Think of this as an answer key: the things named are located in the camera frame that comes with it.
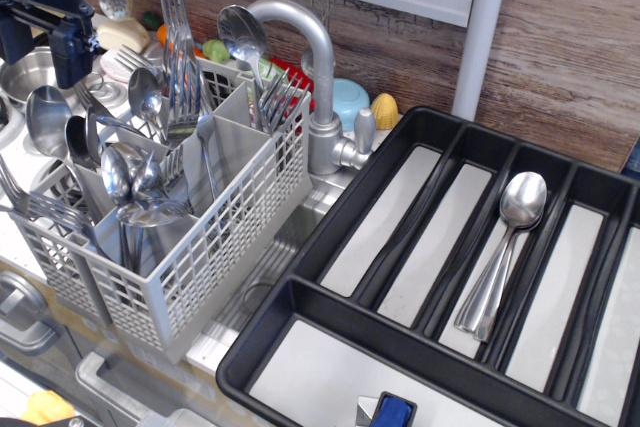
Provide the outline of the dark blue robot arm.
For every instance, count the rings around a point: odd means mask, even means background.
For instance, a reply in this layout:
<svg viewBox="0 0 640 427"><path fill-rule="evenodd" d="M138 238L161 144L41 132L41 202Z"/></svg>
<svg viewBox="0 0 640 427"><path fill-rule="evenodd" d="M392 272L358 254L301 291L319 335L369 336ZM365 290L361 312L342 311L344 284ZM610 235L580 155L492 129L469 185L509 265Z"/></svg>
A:
<svg viewBox="0 0 640 427"><path fill-rule="evenodd" d="M58 86L69 89L92 71L94 14L86 0L1 0L1 59L13 65L33 51L38 29L48 36Z"/></svg>

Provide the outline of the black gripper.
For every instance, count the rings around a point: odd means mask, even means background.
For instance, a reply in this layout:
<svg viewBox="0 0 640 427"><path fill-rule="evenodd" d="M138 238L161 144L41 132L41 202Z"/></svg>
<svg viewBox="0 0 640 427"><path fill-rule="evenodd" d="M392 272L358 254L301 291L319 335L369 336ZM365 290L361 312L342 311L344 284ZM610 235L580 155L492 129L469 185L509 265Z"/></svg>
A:
<svg viewBox="0 0 640 427"><path fill-rule="evenodd" d="M32 29L47 34L56 81L69 89L92 70L98 47L94 8L85 0L1 0L1 59L13 65L35 48Z"/></svg>

